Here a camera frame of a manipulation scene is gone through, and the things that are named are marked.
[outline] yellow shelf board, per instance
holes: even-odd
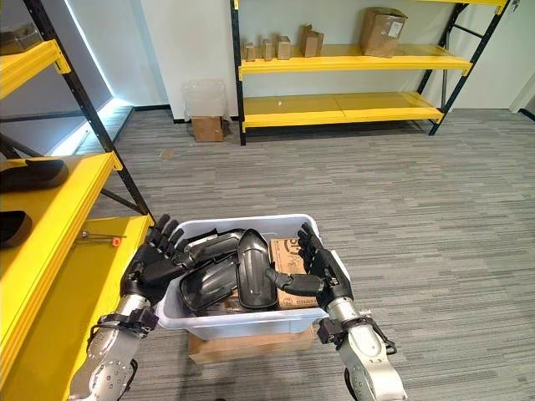
[[[0,58],[0,99],[55,63],[60,74],[70,73],[70,67],[55,40],[42,42],[24,53]]]
[[[85,360],[89,330],[114,311],[120,278],[151,224],[149,216],[84,223],[90,232],[126,238],[116,248],[95,242],[73,246],[6,379],[6,400],[67,399],[70,380]]]
[[[441,119],[416,92],[313,94],[245,98],[245,128]]]
[[[460,69],[470,71],[471,63],[433,44],[401,44],[394,57],[364,56],[357,45],[326,44],[319,57],[303,57],[292,46],[289,60],[242,60],[241,75],[299,73],[318,71],[383,70],[383,69]]]
[[[22,245],[0,251],[0,385],[100,190],[111,171],[121,169],[114,153],[62,160],[69,169],[69,178],[61,186],[0,196],[0,210],[25,211],[33,222],[32,232]],[[23,163],[8,160],[0,170]]]

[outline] plastic storage box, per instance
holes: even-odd
[[[319,236],[318,226],[307,215],[280,215],[243,217],[237,219],[186,221],[178,226],[184,237],[198,236],[216,228],[228,231],[234,228],[253,228],[269,241],[272,238],[297,236],[303,223],[308,223]],[[173,280],[166,295],[156,308],[160,325],[171,330],[185,329],[202,338],[232,338],[302,332],[315,320],[327,317],[319,307],[288,309],[285,311],[236,313],[232,315],[196,317],[182,303],[178,294],[179,279]]]

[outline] metal shelving unit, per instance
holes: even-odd
[[[68,179],[58,187],[6,193],[0,201],[2,211],[23,210],[32,219],[32,231],[26,241],[0,251],[0,388],[10,399],[30,399],[36,393],[42,399],[60,399],[66,397],[72,374],[81,364],[89,325],[115,307],[122,272],[153,219],[42,3],[24,2],[44,42],[25,53],[2,56],[1,98],[54,64],[105,151],[98,155],[44,158],[0,135],[0,151],[8,158],[0,166],[2,170],[24,165],[18,151],[38,160],[61,159],[69,169]],[[134,203],[104,189],[114,170]],[[99,194],[142,216],[86,220]],[[109,243],[80,243],[77,240],[82,228],[126,237],[117,247]]]
[[[438,45],[400,45],[393,58],[364,56],[356,45],[324,45],[319,57],[304,58],[296,47],[292,49],[289,60],[265,61],[257,58],[248,62],[242,60],[239,28],[239,2],[230,0],[232,41],[240,142],[246,141],[246,129],[257,127],[277,127],[289,125],[344,124],[371,121],[391,121],[404,119],[429,119],[433,124],[429,135],[440,128],[444,117],[451,110],[457,95],[461,92],[474,65],[503,12],[512,0],[416,0],[420,2],[456,3],[448,24]],[[459,15],[470,4],[497,6],[495,15],[484,34],[471,31],[456,23]],[[470,60],[451,53],[449,38],[456,28],[480,39],[480,43]],[[244,98],[243,77],[248,74],[302,73],[322,71],[361,71],[361,70],[425,70],[424,77],[416,92],[371,93],[371,94],[326,94],[296,95],[266,98]],[[435,107],[422,96],[434,70],[442,70],[441,107]],[[461,70],[455,89],[449,98],[446,96],[448,70]]]

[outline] clear plastic bag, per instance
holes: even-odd
[[[196,79],[182,85],[184,119],[217,117],[229,119],[227,91],[222,79]]]

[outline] small cardboard box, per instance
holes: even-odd
[[[221,117],[191,117],[193,135],[197,142],[222,142]]]
[[[262,41],[262,56],[266,61],[273,59],[273,43],[269,39],[264,39]]]
[[[306,274],[303,258],[299,255],[298,238],[274,239],[270,243],[271,259],[275,270],[286,274]],[[300,297],[277,289],[278,307],[295,309],[298,307],[317,307],[315,297]]]
[[[312,30],[312,25],[301,27],[301,54],[304,57],[315,57],[321,54],[324,34]]]
[[[215,338],[213,340],[202,340],[190,334],[188,354],[198,365],[232,361],[308,349],[312,346],[315,337],[312,326],[304,332],[294,334],[269,334],[253,337]]]
[[[392,57],[406,19],[406,15],[394,8],[367,8],[360,34],[363,55]]]
[[[290,39],[288,36],[281,36],[277,43],[277,58],[279,60],[290,59]]]
[[[252,44],[252,42],[245,43],[245,59],[247,61],[254,61],[257,59],[254,44]]]

